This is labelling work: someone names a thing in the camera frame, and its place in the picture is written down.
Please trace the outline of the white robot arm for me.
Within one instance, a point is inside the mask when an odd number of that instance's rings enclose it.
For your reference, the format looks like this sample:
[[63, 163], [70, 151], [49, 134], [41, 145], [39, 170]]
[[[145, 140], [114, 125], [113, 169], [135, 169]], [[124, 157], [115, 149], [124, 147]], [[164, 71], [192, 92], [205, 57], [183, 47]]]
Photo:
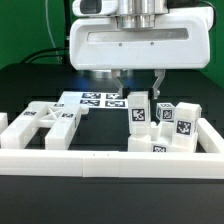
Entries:
[[153, 69], [157, 98], [167, 69], [210, 61], [215, 7], [203, 0], [74, 0], [70, 61], [77, 70]]

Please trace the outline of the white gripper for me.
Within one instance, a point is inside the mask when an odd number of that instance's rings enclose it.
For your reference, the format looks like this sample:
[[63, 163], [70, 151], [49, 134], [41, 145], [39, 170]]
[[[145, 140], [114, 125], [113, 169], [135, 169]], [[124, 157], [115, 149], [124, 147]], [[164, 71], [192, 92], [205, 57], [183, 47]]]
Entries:
[[70, 61], [77, 70], [112, 70], [118, 94], [130, 87], [120, 69], [155, 69], [152, 98], [160, 95], [165, 69], [203, 68], [210, 61], [214, 9], [171, 8], [166, 0], [74, 0]]

